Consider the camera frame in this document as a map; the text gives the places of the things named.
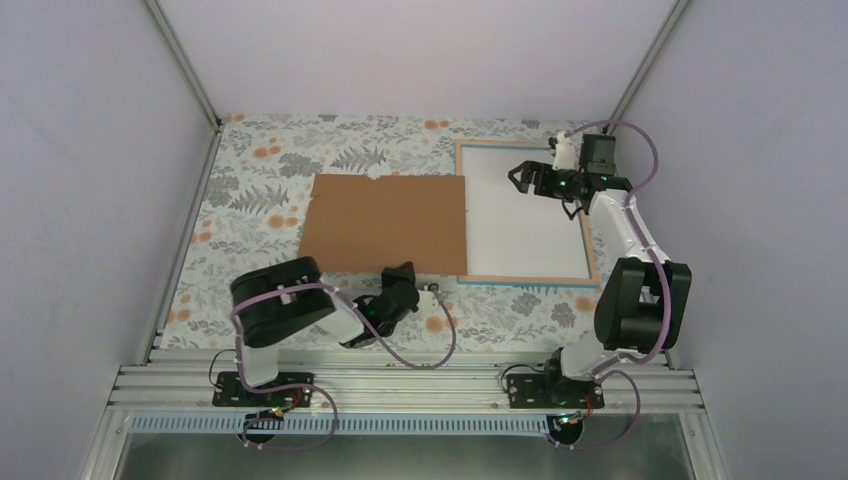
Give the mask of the brown backing board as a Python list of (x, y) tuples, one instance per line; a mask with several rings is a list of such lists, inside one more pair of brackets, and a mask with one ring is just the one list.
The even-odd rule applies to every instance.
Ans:
[(467, 273), (465, 178), (320, 174), (298, 255), (326, 273)]

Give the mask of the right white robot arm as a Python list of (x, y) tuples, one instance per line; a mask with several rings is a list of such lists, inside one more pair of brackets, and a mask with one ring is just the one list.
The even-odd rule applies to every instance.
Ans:
[(674, 346), (692, 282), (690, 268), (672, 261), (649, 233), (631, 182), (617, 175), (616, 140), (585, 134), (570, 160), (566, 133), (550, 138), (551, 164), (527, 160), (510, 170), (523, 193), (556, 199), (569, 219), (588, 218), (617, 259), (593, 317), (593, 332), (558, 348), (541, 371), (507, 374), (514, 408), (602, 407), (601, 382), (613, 366), (645, 364)]

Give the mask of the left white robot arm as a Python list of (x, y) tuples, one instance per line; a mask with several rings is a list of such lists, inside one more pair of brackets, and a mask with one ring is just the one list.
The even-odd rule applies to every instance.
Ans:
[(311, 256), (242, 274), (231, 282), (230, 293), (242, 373), (238, 390), (255, 405), (277, 394), (285, 340), (317, 326), (345, 349), (364, 348), (391, 336), (420, 301), (410, 261), (383, 269), (378, 294), (351, 300), (322, 280)]

